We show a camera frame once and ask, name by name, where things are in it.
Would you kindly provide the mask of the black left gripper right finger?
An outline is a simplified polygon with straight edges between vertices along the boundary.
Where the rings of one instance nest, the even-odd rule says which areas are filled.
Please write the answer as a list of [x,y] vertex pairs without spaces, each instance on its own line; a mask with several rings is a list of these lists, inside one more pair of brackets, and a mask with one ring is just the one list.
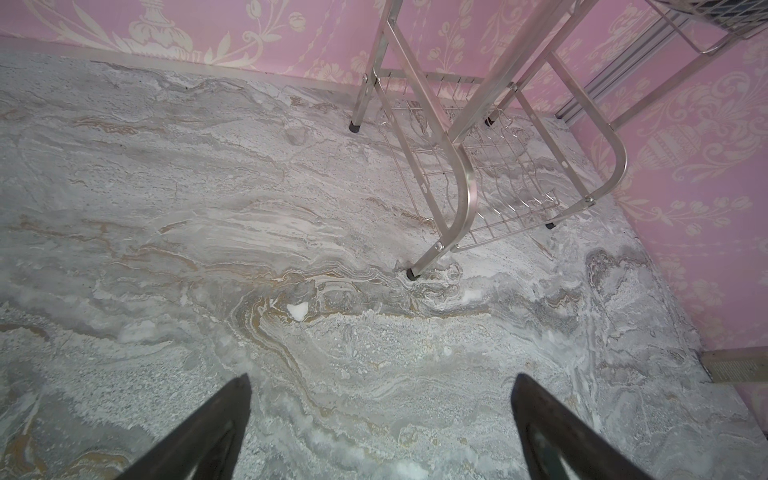
[[647,479],[531,376],[516,376],[511,409],[532,479]]

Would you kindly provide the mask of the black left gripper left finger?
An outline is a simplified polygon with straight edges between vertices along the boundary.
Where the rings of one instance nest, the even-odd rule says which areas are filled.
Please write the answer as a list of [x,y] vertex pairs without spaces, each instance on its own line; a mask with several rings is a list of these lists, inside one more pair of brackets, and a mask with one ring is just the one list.
[[231,479],[250,417],[252,387],[243,374],[122,472],[121,479]]

